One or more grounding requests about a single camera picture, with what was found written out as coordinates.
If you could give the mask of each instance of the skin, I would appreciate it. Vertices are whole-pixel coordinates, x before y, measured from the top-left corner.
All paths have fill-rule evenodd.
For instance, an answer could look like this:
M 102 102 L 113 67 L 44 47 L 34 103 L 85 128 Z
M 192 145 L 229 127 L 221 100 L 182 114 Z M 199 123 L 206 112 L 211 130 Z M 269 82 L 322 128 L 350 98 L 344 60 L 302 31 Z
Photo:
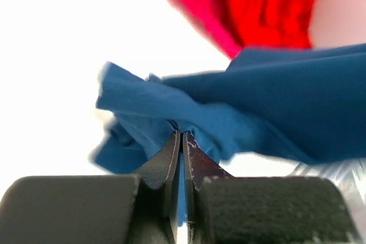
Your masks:
M 366 0 L 316 0 L 309 35 L 315 48 L 366 43 Z

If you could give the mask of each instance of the metal tool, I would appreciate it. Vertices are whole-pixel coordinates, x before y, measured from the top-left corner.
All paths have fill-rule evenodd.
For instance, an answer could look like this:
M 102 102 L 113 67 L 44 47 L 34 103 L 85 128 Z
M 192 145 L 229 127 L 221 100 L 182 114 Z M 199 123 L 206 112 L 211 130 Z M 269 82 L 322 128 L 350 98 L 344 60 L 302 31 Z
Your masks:
M 330 181 L 236 178 L 179 131 L 129 175 L 17 180 L 0 204 L 0 243 L 176 243 L 180 157 L 190 244 L 362 243 Z

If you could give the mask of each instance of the black rubber pad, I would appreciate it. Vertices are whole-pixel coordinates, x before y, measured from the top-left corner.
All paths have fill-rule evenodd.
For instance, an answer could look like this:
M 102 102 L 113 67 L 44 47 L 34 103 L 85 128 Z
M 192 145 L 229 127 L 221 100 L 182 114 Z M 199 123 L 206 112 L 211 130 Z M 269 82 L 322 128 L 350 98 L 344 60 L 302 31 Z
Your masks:
M 198 197 L 202 243 L 361 243 L 341 194 L 324 179 L 209 179 Z
M 137 175 L 26 177 L 0 207 L 0 243 L 122 244 L 139 187 Z

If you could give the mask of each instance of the blue cloth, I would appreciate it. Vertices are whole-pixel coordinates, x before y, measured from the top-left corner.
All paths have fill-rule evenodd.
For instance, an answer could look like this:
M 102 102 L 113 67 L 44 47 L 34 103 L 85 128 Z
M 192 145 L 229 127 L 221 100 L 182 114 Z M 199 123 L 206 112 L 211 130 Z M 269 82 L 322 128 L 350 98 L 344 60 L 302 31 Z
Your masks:
M 154 156 L 174 129 L 192 130 L 217 163 L 243 151 L 307 164 L 366 157 L 366 44 L 245 49 L 226 71 L 149 81 L 108 63 L 97 108 L 116 121 L 95 162 L 117 174 Z M 181 174 L 180 224 L 184 211 Z

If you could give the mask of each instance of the red cloth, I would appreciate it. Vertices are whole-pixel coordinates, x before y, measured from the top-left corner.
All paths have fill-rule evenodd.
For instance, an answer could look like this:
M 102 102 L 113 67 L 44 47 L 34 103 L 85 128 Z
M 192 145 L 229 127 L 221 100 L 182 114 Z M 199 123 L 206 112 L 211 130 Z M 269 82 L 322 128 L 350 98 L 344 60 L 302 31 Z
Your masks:
M 245 46 L 309 48 L 309 23 L 315 0 L 225 0 Z
M 311 47 L 315 0 L 179 0 L 234 58 L 244 46 Z

